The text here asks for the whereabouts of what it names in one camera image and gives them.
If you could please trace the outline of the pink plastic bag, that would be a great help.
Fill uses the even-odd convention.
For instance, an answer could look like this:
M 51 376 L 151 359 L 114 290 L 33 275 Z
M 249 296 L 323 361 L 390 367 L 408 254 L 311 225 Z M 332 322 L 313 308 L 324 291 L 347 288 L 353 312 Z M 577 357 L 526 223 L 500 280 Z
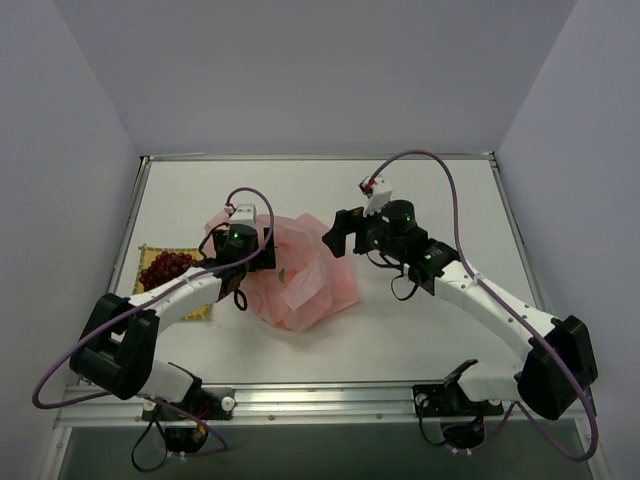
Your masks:
M 360 301 L 349 259 L 334 257 L 322 241 L 328 230 L 308 213 L 275 218 L 276 268 L 252 272 L 241 284 L 257 317 L 303 332 Z

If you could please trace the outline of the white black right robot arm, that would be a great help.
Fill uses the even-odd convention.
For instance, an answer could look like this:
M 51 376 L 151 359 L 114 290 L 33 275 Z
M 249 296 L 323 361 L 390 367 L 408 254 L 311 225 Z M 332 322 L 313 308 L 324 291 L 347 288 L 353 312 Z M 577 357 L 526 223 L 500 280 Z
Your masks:
M 393 200 L 371 215 L 362 207 L 340 210 L 322 240 L 342 257 L 348 235 L 355 237 L 354 253 L 377 251 L 392 259 L 417 287 L 469 314 L 518 357 L 513 366 L 475 359 L 460 365 L 444 380 L 444 400 L 453 411 L 490 401 L 521 402 L 556 420 L 597 379 L 590 334 L 581 320 L 561 320 L 468 273 L 457 250 L 417 225 L 411 202 Z

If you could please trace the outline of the red fake grape bunch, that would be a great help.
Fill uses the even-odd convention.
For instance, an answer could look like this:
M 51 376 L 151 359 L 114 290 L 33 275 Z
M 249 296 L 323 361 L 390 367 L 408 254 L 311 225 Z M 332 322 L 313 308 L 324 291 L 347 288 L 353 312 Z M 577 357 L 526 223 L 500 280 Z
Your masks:
M 139 283 L 144 291 L 152 290 L 185 273 L 195 261 L 191 254 L 163 250 L 141 269 Z

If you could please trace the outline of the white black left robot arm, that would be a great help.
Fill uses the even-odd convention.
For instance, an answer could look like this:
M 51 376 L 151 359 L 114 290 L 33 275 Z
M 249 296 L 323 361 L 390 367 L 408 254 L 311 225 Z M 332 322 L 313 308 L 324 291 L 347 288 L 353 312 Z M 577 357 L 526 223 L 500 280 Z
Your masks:
M 141 294 L 101 297 L 70 356 L 71 370 L 106 392 L 127 400 L 160 398 L 179 419 L 194 417 L 202 405 L 201 380 L 155 357 L 157 338 L 203 305 L 232 295 L 247 308 L 240 286 L 248 273 L 275 267 L 273 229 L 232 224 L 213 233 L 220 241 L 213 258 L 204 258 L 178 277 Z

